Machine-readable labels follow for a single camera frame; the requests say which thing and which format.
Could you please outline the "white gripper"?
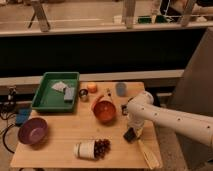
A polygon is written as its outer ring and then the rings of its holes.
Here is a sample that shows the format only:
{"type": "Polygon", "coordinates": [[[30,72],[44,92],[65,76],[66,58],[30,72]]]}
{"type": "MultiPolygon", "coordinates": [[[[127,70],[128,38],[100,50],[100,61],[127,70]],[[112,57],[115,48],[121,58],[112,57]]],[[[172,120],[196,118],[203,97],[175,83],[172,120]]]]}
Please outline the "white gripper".
{"type": "Polygon", "coordinates": [[[134,117],[133,115],[128,116],[128,126],[134,130],[136,137],[139,138],[143,132],[145,120],[143,118],[134,117]]]}

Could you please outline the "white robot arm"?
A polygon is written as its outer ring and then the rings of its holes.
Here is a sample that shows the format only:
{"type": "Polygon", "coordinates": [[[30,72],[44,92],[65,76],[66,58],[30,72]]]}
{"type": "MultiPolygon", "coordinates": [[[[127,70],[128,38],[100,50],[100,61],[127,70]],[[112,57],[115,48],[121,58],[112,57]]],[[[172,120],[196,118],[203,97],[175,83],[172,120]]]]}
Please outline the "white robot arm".
{"type": "Polygon", "coordinates": [[[153,96],[142,91],[127,103],[130,127],[138,131],[149,120],[213,148],[213,117],[161,108],[153,102],[153,96]]]}

